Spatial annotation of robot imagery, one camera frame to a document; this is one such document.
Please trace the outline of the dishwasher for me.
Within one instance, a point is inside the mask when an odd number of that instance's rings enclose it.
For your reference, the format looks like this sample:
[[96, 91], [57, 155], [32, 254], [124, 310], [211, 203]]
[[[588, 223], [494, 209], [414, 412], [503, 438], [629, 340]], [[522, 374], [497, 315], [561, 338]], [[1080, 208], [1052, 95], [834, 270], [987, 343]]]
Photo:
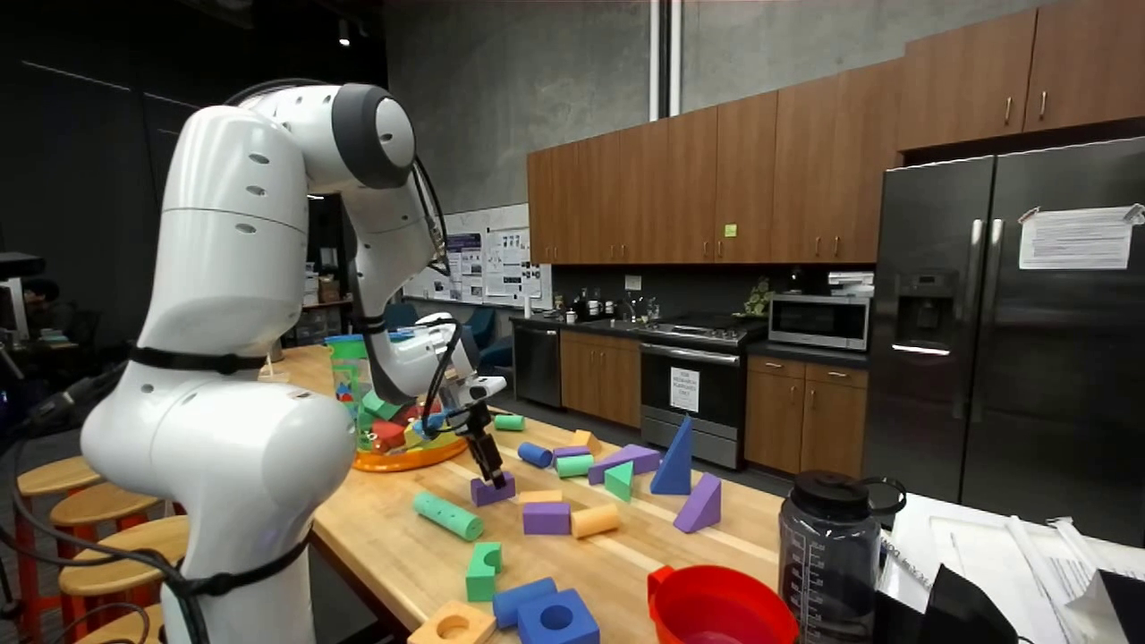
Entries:
[[513, 372], [516, 398], [562, 408], [561, 339], [555, 325], [515, 319]]

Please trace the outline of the blue chair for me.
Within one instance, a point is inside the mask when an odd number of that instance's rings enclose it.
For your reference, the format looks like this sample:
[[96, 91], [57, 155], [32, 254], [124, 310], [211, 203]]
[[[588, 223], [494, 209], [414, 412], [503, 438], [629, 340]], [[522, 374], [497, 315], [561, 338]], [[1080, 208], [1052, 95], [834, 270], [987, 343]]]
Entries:
[[513, 338], [499, 333], [497, 311], [485, 306], [474, 307], [465, 327], [479, 348], [479, 372], [496, 374], [499, 369], [512, 369]]

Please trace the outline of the heap of foam blocks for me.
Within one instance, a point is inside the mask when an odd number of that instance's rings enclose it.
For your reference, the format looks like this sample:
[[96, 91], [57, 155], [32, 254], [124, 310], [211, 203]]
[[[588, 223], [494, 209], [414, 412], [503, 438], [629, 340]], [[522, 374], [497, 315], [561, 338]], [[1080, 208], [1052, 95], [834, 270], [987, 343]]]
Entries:
[[357, 416], [357, 429], [364, 432], [364, 437], [360, 437], [360, 448], [388, 455], [433, 450], [461, 439], [451, 431], [441, 433], [432, 441], [424, 437], [419, 429], [423, 413], [421, 403], [390, 403], [377, 396], [376, 392], [368, 392], [361, 400]]

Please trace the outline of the purple foam cube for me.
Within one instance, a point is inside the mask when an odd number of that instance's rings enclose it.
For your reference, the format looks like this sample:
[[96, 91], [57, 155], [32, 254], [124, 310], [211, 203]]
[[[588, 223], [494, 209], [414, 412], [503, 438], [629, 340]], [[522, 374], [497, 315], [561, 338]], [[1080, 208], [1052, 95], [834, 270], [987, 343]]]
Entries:
[[564, 502], [524, 503], [521, 510], [522, 531], [527, 535], [572, 534], [572, 508]]

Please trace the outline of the wooden base cabinet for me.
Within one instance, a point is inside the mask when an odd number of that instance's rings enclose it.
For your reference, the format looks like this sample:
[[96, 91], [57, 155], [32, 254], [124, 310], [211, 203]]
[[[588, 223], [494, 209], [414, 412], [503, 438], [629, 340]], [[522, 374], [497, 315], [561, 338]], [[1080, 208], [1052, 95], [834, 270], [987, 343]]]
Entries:
[[640, 427], [640, 343], [619, 335], [560, 333], [562, 405]]
[[784, 474], [862, 472], [868, 371], [751, 355], [743, 458]]

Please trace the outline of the shelf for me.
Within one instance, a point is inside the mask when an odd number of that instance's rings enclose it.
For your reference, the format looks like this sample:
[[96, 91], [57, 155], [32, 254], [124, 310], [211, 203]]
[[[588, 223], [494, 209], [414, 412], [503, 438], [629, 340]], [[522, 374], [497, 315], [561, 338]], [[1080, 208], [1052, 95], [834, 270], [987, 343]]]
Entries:
[[344, 270], [335, 265], [307, 261], [302, 306], [292, 333], [298, 346], [319, 345], [327, 337], [349, 331], [352, 296]]

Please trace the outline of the stove with oven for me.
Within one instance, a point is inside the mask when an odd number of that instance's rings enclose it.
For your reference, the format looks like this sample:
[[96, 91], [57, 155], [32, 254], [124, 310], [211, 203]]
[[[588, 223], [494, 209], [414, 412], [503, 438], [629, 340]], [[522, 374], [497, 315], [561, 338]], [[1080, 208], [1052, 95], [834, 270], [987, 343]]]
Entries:
[[650, 321], [640, 339], [640, 435], [668, 448], [690, 419], [692, 455], [732, 471], [744, 466], [747, 345], [763, 327], [735, 315], [684, 314]]

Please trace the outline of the purple foam wedge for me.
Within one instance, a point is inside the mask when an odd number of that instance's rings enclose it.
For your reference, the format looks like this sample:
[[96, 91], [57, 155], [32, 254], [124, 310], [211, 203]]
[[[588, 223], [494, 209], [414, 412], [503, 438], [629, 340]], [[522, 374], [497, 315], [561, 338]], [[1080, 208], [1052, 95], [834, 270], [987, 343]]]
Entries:
[[695, 533], [721, 521], [721, 480], [711, 473], [700, 476], [692, 486], [684, 508], [676, 515], [676, 531]]

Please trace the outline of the red plastic bowl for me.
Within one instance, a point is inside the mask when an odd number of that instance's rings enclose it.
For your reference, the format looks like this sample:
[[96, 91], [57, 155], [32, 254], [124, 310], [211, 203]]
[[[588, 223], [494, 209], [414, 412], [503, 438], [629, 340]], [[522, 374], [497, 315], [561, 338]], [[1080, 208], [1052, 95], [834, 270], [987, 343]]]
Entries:
[[657, 644], [796, 644], [799, 627], [777, 592], [718, 565], [663, 566], [647, 576]]

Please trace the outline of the microwave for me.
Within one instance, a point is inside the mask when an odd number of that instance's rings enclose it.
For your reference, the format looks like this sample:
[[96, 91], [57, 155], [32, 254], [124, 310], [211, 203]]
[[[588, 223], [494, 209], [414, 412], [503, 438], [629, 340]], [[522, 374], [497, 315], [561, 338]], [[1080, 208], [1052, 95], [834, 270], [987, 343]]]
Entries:
[[870, 309], [868, 296], [773, 296], [768, 340], [861, 353], [868, 350]]

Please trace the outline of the row of wooden stools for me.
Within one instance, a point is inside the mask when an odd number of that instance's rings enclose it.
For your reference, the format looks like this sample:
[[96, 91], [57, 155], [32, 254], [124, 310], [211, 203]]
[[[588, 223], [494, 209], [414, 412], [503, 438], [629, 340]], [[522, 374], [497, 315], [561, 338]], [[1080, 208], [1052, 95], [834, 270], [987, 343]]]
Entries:
[[104, 481], [81, 456], [33, 468], [13, 481], [17, 545], [33, 549], [40, 537], [32, 523], [35, 501], [48, 502], [47, 525], [63, 533], [53, 539], [52, 555], [63, 560], [54, 571], [54, 591], [40, 587], [41, 560], [17, 555], [21, 602], [15, 628], [21, 644], [46, 644], [44, 616], [54, 611], [62, 621], [63, 644], [160, 644], [159, 570], [134, 560], [95, 565], [103, 553], [87, 543], [175, 560], [187, 550], [187, 519], [158, 517], [158, 498]]

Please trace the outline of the pile of white papers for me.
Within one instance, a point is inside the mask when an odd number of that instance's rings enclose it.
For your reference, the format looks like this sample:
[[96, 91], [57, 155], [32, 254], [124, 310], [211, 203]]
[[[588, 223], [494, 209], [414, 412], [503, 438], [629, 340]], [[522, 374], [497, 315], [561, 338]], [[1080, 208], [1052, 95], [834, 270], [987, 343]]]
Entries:
[[1069, 517], [1027, 523], [908, 495], [879, 590], [923, 611], [939, 572], [982, 590], [1017, 644], [1145, 644], [1145, 547], [1085, 537]]

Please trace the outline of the black pouch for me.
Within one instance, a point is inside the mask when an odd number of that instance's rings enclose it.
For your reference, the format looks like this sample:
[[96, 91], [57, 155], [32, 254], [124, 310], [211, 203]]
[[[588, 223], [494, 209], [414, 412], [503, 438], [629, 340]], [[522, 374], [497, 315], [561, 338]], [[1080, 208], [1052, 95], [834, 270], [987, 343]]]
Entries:
[[1019, 636], [989, 595], [940, 565], [916, 644], [1019, 644]]

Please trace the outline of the paper note on refrigerator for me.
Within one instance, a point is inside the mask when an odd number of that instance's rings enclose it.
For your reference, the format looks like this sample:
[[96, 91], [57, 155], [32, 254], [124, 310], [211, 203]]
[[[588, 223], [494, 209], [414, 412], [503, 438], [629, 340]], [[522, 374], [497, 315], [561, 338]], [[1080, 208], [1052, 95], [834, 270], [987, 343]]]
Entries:
[[1145, 207], [1030, 209], [1018, 219], [1021, 270], [1119, 272], [1129, 267]]

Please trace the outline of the row of wooden wall cabinets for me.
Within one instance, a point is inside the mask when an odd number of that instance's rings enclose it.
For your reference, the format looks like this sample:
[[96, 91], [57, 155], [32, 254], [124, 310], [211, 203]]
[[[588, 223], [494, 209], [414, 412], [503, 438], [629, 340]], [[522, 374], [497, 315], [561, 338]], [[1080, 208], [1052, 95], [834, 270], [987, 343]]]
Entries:
[[531, 152], [532, 260], [870, 264], [882, 175], [905, 154], [1120, 121], [1145, 121], [1145, 0], [1059, 0]]

